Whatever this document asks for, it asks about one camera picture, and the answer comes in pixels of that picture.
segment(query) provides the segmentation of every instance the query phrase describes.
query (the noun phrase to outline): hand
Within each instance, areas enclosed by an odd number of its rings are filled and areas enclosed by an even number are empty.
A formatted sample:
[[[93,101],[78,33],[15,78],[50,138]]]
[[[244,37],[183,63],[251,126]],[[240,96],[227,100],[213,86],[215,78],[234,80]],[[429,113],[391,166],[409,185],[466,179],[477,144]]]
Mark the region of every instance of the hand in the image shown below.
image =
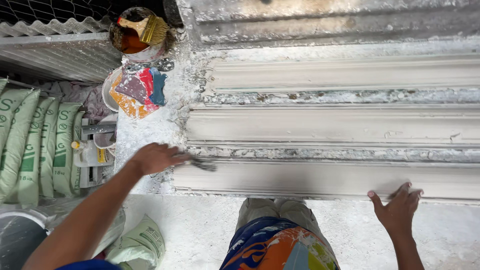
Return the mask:
[[[168,166],[177,165],[190,159],[190,155],[178,155],[178,147],[168,148],[168,144],[159,145],[158,143],[148,144],[128,161],[134,164],[142,175],[152,174],[163,171]]]
[[[410,182],[403,184],[396,192],[395,197],[385,206],[375,192],[368,192],[368,197],[372,200],[375,208],[375,214],[390,237],[412,237],[413,213],[417,210],[423,191],[418,190],[409,194],[408,188],[411,186]]]

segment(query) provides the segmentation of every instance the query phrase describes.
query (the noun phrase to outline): plastic bottle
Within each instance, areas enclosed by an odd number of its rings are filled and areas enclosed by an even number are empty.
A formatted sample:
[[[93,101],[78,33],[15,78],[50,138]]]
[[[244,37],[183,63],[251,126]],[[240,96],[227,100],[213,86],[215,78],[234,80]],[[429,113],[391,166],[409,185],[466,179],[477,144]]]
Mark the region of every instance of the plastic bottle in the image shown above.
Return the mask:
[[[73,141],[73,163],[77,167],[97,167],[113,164],[107,149],[99,149],[93,140]]]

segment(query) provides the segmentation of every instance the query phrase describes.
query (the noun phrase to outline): wire mesh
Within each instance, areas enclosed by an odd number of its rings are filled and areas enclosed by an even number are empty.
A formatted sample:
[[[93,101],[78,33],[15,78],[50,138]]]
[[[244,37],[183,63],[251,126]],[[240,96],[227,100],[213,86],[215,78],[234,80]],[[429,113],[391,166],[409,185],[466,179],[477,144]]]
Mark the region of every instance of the wire mesh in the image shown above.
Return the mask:
[[[64,23],[69,18],[81,22],[86,17],[100,20],[111,7],[109,0],[0,0],[0,22],[31,24],[39,20],[47,24],[53,19]]]

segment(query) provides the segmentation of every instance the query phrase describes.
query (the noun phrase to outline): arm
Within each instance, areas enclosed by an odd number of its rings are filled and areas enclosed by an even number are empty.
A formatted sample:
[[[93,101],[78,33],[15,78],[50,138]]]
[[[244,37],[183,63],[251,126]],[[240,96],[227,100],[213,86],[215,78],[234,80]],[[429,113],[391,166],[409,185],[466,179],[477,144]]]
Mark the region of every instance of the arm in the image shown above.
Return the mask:
[[[147,174],[186,161],[177,147],[152,143],[142,147],[108,183],[79,204],[37,247],[23,270],[52,270],[92,258],[128,192]]]
[[[368,192],[375,214],[390,235],[395,249],[399,270],[424,270],[412,236],[413,213],[417,210],[422,190],[408,193],[412,183],[403,184],[395,197],[383,205],[378,195]]]

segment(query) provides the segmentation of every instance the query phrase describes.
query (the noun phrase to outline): blue sleeve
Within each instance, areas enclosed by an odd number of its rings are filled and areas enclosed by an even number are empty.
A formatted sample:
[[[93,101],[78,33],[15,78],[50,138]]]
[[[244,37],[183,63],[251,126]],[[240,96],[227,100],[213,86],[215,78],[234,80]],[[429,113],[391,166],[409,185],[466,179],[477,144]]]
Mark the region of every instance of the blue sleeve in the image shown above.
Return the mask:
[[[64,265],[56,270],[121,270],[106,260],[91,259]]]

